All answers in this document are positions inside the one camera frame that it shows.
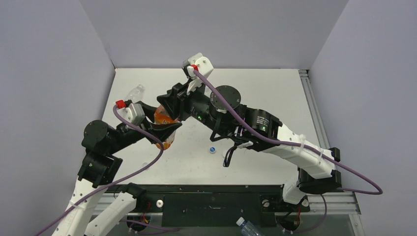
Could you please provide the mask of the orange drink bottle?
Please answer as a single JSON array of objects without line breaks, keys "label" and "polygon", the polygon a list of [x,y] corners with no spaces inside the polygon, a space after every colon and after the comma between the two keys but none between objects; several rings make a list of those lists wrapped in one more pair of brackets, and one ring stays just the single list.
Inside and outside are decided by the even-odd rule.
[{"label": "orange drink bottle", "polygon": [[[162,125],[164,128],[167,127],[167,125],[171,125],[174,123],[179,123],[178,119],[172,119],[169,114],[167,113],[167,111],[165,110],[165,108],[162,105],[159,105],[156,108],[156,111],[154,112],[154,123],[157,125]],[[175,140],[175,135],[176,132],[173,131],[169,136],[167,136],[166,138],[160,139],[162,141],[163,144],[163,148],[165,150],[167,150],[172,143]]]}]

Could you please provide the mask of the clear bottle blue-white cap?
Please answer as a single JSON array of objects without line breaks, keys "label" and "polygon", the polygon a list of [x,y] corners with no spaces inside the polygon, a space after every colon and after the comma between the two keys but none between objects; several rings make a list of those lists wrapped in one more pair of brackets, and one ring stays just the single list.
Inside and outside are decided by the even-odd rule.
[{"label": "clear bottle blue-white cap", "polygon": [[141,101],[144,97],[145,88],[143,85],[137,85],[126,96],[125,100],[130,100],[133,103]]}]

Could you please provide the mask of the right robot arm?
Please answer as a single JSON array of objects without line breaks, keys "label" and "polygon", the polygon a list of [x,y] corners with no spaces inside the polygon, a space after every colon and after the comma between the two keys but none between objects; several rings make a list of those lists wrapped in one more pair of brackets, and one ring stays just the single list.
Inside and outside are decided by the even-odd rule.
[{"label": "right robot arm", "polygon": [[241,103],[239,91],[227,85],[218,86],[217,91],[240,116],[240,118],[261,136],[284,142],[296,143],[296,146],[275,145],[261,140],[242,126],[220,98],[211,92],[205,94],[205,86],[187,92],[187,85],[174,85],[166,94],[157,97],[157,101],[171,118],[184,121],[192,117],[212,131],[210,140],[217,142],[231,139],[234,146],[227,152],[224,167],[228,167],[231,156],[237,148],[246,148],[256,152],[276,155],[298,168],[297,175],[283,185],[282,193],[277,197],[278,205],[290,210],[306,194],[324,194],[342,186],[341,173],[335,165],[323,158],[324,155],[338,162],[340,151],[337,148],[322,149],[318,153],[308,150],[312,146],[304,135],[297,135],[284,123],[269,112],[249,108]]}]

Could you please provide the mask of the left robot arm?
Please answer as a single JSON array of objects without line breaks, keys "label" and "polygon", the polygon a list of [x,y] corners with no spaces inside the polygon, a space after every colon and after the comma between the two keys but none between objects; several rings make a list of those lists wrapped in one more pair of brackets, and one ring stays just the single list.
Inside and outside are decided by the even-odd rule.
[{"label": "left robot arm", "polygon": [[86,155],[77,173],[72,197],[65,212],[53,223],[55,236],[102,236],[118,223],[129,211],[141,211],[146,207],[146,191],[138,185],[129,184],[117,198],[116,203],[104,210],[95,224],[90,223],[102,195],[111,187],[138,175],[155,164],[163,150],[147,165],[119,180],[115,180],[123,160],[115,153],[130,145],[147,139],[152,144],[162,145],[170,135],[181,127],[180,122],[155,124],[148,118],[155,107],[142,102],[119,100],[113,107],[121,123],[113,128],[102,120],[90,122],[84,129],[82,146]]}]

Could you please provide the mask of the water bottle under table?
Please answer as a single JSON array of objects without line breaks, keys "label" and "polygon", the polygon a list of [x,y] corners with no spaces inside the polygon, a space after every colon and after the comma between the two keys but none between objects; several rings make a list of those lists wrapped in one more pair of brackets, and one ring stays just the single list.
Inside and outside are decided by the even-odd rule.
[{"label": "water bottle under table", "polygon": [[246,221],[243,217],[240,217],[236,224],[240,228],[240,232],[243,236],[262,236],[263,234],[250,222]]}]

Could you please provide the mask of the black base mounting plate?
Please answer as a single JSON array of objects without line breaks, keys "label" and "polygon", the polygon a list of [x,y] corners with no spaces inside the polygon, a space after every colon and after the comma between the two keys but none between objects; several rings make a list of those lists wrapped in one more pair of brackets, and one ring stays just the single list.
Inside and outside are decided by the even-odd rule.
[{"label": "black base mounting plate", "polygon": [[284,202],[281,185],[151,185],[129,216],[160,216],[163,227],[231,227],[242,217],[274,227],[309,206]]}]

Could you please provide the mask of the aluminium frame rail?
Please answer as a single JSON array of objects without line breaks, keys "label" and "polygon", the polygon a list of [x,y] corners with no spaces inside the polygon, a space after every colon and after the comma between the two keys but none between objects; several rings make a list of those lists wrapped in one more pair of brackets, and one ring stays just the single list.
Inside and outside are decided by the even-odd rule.
[{"label": "aluminium frame rail", "polygon": [[319,109],[313,94],[312,86],[310,83],[308,70],[298,70],[299,77],[304,89],[304,93],[307,99],[307,104],[309,107],[309,111],[312,116],[314,128],[318,137],[319,145],[322,148],[330,148],[330,143],[328,141],[328,137],[325,131],[325,127],[319,113]]}]

